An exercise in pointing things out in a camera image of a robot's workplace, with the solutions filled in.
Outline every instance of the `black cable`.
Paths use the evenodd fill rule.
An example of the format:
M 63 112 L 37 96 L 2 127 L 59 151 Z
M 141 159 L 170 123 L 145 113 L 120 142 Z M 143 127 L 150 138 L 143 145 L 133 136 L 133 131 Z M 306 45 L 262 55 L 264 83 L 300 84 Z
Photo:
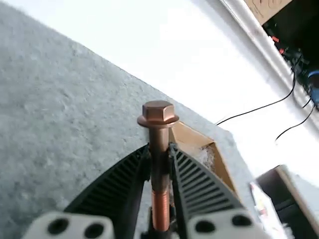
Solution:
M 262 108 L 265 108 L 265 107 L 268 107 L 268 106 L 272 106 L 272 105 L 274 105 L 274 104 L 276 104 L 276 103 L 279 103 L 280 101 L 283 101 L 283 100 L 287 99 L 287 98 L 292 94 L 292 92 L 294 91 L 295 85 L 296 85 L 296 77 L 294 77 L 293 88 L 291 89 L 291 91 L 289 92 L 289 94 L 287 94 L 287 95 L 286 95 L 285 97 L 283 97 L 282 99 L 280 99 L 280 100 L 278 100 L 278 101 L 276 101 L 276 102 L 270 103 L 270 104 L 268 104 L 268 105 L 261 106 L 261 107 L 259 107 L 259 108 L 254 109 L 254 110 L 247 111 L 247 112 L 245 112 L 245 113 L 241 113 L 241 114 L 239 114 L 239 115 L 235 115 L 235 116 L 229 117 L 229 118 L 223 120 L 222 122 L 219 122 L 219 123 L 216 124 L 216 125 L 220 125 L 221 123 L 224 123 L 224 122 L 226 122 L 226 121 L 228 121 L 228 120 L 230 120 L 230 119 L 236 118 L 236 117 L 238 117 L 238 116 L 243 116 L 243 115 L 245 115 L 245 114 L 248 114 L 248 113 L 251 113 L 251 112 L 260 110 L 260 109 L 262 109 Z
M 286 129 L 284 132 L 282 132 L 282 133 L 275 139 L 275 142 L 277 141 L 277 139 L 279 139 L 279 137 L 280 137 L 281 135 L 283 135 L 284 133 L 286 133 L 288 130 L 290 130 L 290 129 L 292 129 L 292 128 L 295 128 L 295 127 L 297 127 L 297 126 L 300 126 L 300 125 L 302 125 L 304 122 L 306 122 L 306 120 L 310 117 L 311 113 L 314 111 L 314 108 L 315 108 L 315 106 L 313 106 L 313 108 L 312 108 L 312 110 L 310 111 L 309 115 L 308 115 L 301 123 L 299 123 L 299 124 L 297 124 L 297 125 L 295 125 L 295 126 L 292 126 L 292 127 L 288 128 L 288 129 Z
M 262 108 L 265 108 L 265 107 L 268 107 L 268 106 L 272 106 L 272 105 L 274 105 L 274 104 L 276 104 L 276 103 L 279 103 L 280 101 L 283 101 L 283 100 L 287 99 L 287 98 L 294 92 L 294 89 L 295 89 L 295 86 L 296 86 L 297 76 L 296 76 L 296 72 L 295 72 L 295 67 L 296 67 L 297 64 L 299 63 L 300 59 L 301 59 L 301 56 L 298 58 L 298 60 L 295 62 L 295 64 L 294 64 L 293 67 L 292 67 L 292 70 L 294 71 L 294 72 L 293 72 L 293 74 L 294 74 L 294 81 L 293 81 L 293 87 L 292 87 L 292 89 L 291 89 L 291 91 L 289 92 L 288 95 L 286 95 L 286 96 L 283 97 L 282 99 L 280 99 L 280 100 L 278 100 L 278 101 L 276 101 L 276 102 L 270 103 L 270 104 L 268 104 L 268 105 L 261 106 L 261 107 L 259 107 L 259 108 L 254 109 L 254 110 L 247 111 L 247 112 L 245 112 L 245 113 L 241 113 L 241 114 L 239 114 L 239 115 L 235 115 L 235 116 L 229 117 L 229 118 L 223 120 L 222 122 L 217 123 L 216 125 L 220 125 L 221 123 L 224 123 L 224 122 L 226 122 L 226 121 L 228 121 L 228 120 L 230 120 L 230 119 L 236 118 L 236 117 L 238 117 L 238 116 L 243 116 L 243 115 L 245 115 L 245 114 L 249 114 L 249 113 L 251 113 L 251 112 L 260 110 L 260 109 L 262 109 Z
M 310 101 L 311 101 L 311 98 L 309 98 L 309 100 L 308 100 L 307 103 L 303 106 L 303 108 L 306 107 L 306 106 L 309 104 Z

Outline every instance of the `cardboard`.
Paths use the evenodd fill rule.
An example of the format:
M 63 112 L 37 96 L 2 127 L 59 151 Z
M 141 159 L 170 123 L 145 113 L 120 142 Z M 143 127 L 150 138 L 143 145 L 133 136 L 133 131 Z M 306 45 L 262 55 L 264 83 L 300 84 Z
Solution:
M 254 16 L 263 25 L 292 0 L 244 0 Z
M 179 122 L 169 129 L 169 140 L 177 143 L 182 151 L 191 156 L 200 153 L 203 149 L 207 149 L 207 153 L 210 153 L 212 158 L 214 158 L 212 167 L 210 168 L 211 171 L 238 196 L 233 180 L 213 139 Z

